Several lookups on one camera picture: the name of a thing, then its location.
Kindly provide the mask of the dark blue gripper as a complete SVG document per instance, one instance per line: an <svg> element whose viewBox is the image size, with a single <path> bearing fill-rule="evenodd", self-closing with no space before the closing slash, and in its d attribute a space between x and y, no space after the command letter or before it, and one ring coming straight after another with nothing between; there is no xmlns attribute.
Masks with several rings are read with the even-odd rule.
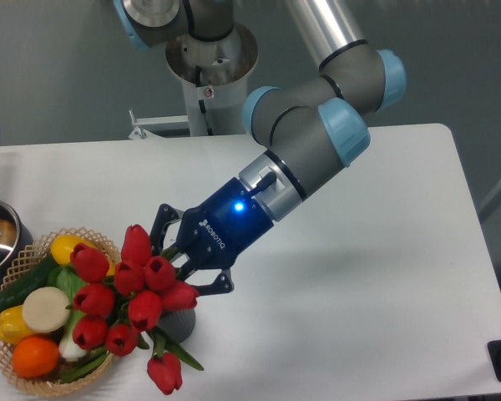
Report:
<svg viewBox="0 0 501 401"><path fill-rule="evenodd" d="M236 258L272 227L272 219L256 196L275 183L265 177L246 189L236 178L229 180L200 205L185 213L162 203L154 218L149 240L153 256L164 250L169 227L181 219L175 247L188 257L178 278L187 282L200 296L228 294L235 284L231 269ZM200 278L212 278L210 283Z"/></svg>

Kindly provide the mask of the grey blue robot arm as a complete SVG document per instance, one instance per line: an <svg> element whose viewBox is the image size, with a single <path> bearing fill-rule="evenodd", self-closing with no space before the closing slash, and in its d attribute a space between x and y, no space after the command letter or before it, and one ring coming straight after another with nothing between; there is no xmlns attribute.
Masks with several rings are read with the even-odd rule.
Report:
<svg viewBox="0 0 501 401"><path fill-rule="evenodd" d="M184 212L161 206L150 234L162 253L168 226L178 224L176 242L165 251L186 258L177 277L213 269L218 277L199 293L230 292L236 258L367 149L363 117L403 97L402 61L368 44L343 1L290 1L318 76L289 90L249 91L257 43L236 22L233 2L117 1L114 7L134 45L165 45L191 135L247 133L265 149L199 206Z"/></svg>

